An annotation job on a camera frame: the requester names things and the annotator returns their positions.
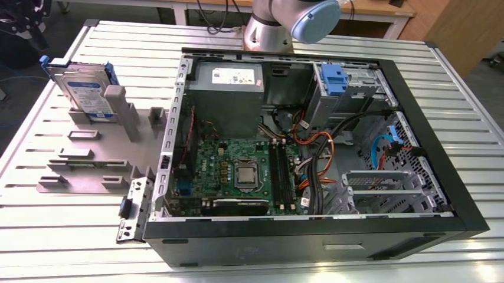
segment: floor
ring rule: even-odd
[[[206,17],[214,25],[220,25],[221,12],[209,12]],[[90,18],[156,24],[162,19],[165,24],[174,23],[174,16],[169,9],[71,3],[70,13],[63,15],[54,6],[53,15],[46,19],[47,31],[45,32],[51,48],[43,52],[43,55],[51,58],[65,56],[85,20]],[[189,13],[189,22],[192,25],[206,26],[197,11]],[[240,24],[238,15],[232,14],[226,27]],[[14,70],[0,63],[0,89],[8,95],[7,99],[0,101],[0,154],[46,86],[42,78],[15,78],[4,81],[6,78],[18,76],[46,77],[46,74],[38,64],[30,68]],[[498,124],[504,127],[504,111],[502,111],[504,109],[504,71],[490,68],[488,63],[483,62],[466,81]]]

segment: red cable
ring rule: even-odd
[[[184,149],[181,164],[184,163],[184,160],[186,159],[189,142],[192,141],[192,137],[193,137],[193,128],[194,128],[194,106],[192,108],[192,128],[189,129],[186,146],[185,146],[185,149]]]

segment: metal bracket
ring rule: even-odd
[[[119,216],[122,219],[117,243],[145,243],[144,229],[149,218],[153,188],[154,181],[148,177],[131,181],[130,191],[121,204]]]

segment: aluminum workbench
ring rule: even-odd
[[[240,34],[102,21],[66,55],[117,67],[137,109],[170,108],[181,48],[241,48]],[[328,37],[297,53],[395,60],[491,230],[400,261],[172,269],[148,244],[117,245],[119,195],[37,191],[73,126],[50,82],[0,159],[0,279],[51,282],[498,282],[504,278],[504,135],[436,48],[423,42]]]

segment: wooden desk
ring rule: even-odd
[[[197,3],[197,0],[160,0],[161,2],[185,2]],[[236,0],[238,6],[252,6],[254,0]],[[225,5],[225,0],[201,0],[202,4]],[[415,17],[418,14],[408,2],[404,2],[403,7],[399,8],[388,4],[388,0],[353,0],[356,7],[356,14],[360,15],[384,15],[396,17]],[[344,14],[352,13],[352,4],[347,3],[343,6]]]
[[[109,5],[149,6],[158,8],[172,8],[176,14],[176,23],[188,25],[189,9],[198,9],[197,0],[66,0],[67,2],[82,2]],[[253,12],[254,0],[236,0],[241,11]],[[202,9],[209,11],[225,11],[225,0],[201,0]],[[416,12],[406,2],[402,8],[388,4],[388,0],[353,0],[356,6],[357,21],[385,22],[389,23],[384,38],[396,40],[408,23],[408,19],[416,16]],[[229,10],[236,12],[233,1],[229,0]],[[341,19],[349,19],[352,13],[352,5],[347,3],[343,6]]]

